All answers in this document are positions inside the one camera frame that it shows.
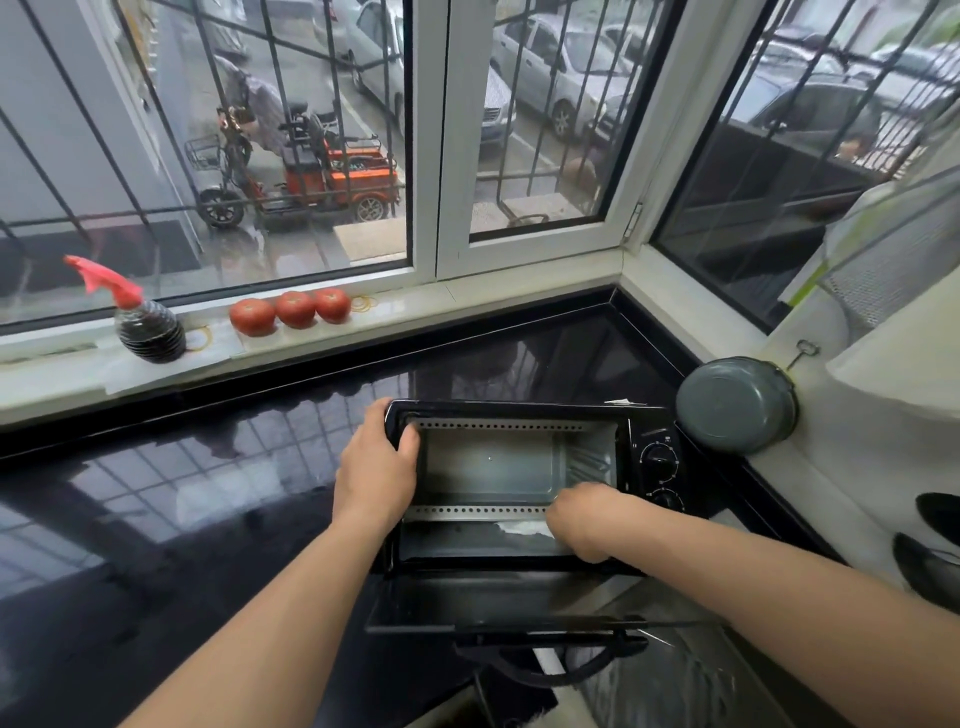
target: gray pot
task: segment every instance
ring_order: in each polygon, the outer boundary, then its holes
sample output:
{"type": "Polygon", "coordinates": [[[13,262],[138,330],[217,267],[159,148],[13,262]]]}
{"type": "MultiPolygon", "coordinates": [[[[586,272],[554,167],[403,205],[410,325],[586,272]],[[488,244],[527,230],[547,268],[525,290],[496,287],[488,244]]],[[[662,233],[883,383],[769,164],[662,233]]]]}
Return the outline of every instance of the gray pot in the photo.
{"type": "Polygon", "coordinates": [[[677,391],[677,419],[686,433],[723,452],[748,455],[785,440],[799,416],[790,377],[749,356],[703,364],[677,391]]]}

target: spray bottle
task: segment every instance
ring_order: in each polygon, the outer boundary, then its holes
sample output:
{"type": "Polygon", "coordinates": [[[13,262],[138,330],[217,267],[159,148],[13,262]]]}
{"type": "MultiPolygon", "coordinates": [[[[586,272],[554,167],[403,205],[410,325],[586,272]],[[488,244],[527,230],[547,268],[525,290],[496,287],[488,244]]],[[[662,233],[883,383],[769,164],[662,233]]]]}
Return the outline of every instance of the spray bottle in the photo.
{"type": "Polygon", "coordinates": [[[113,323],[127,349],[154,364],[183,356],[186,333],[173,311],[162,303],[144,299],[143,288],[100,263],[76,255],[65,255],[63,260],[83,276],[87,293],[102,286],[113,294],[117,306],[113,323]]]}

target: red spray nozzle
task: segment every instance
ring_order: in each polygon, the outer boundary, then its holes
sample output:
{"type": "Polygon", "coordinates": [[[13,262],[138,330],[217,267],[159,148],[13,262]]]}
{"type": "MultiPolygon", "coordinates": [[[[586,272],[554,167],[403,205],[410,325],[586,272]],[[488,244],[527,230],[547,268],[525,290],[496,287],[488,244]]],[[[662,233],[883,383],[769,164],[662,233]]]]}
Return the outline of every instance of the red spray nozzle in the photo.
{"type": "Polygon", "coordinates": [[[109,288],[117,308],[137,308],[143,303],[143,288],[132,280],[127,280],[107,266],[94,263],[78,255],[65,255],[63,262],[72,265],[86,283],[86,292],[92,293],[101,286],[109,288]]]}

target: person's left hand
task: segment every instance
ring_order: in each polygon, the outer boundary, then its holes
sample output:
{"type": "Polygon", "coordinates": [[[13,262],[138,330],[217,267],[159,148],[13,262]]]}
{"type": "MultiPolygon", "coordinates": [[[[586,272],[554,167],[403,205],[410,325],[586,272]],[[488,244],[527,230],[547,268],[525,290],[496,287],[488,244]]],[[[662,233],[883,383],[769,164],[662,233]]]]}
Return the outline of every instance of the person's left hand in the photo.
{"type": "Polygon", "coordinates": [[[369,407],[340,455],[333,490],[333,522],[371,526],[383,539],[410,505],[417,486],[420,434],[407,425],[398,449],[387,440],[384,414],[390,398],[369,407]]]}

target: red tomato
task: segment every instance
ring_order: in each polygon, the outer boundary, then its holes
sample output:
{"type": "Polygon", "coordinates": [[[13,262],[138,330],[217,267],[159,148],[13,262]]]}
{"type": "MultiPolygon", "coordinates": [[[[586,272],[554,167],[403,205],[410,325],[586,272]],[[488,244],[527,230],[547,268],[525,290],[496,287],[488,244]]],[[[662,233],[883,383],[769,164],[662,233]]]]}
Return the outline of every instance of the red tomato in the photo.
{"type": "Polygon", "coordinates": [[[317,313],[330,324],[342,324],[350,315],[350,296],[339,288],[317,291],[317,313]]]}
{"type": "Polygon", "coordinates": [[[269,301],[244,299],[230,307],[230,322],[240,333],[266,336],[276,329],[276,312],[269,301]]]}
{"type": "Polygon", "coordinates": [[[287,291],[276,300],[276,315],[290,328],[308,328],[313,326],[317,309],[309,293],[287,291]]]}

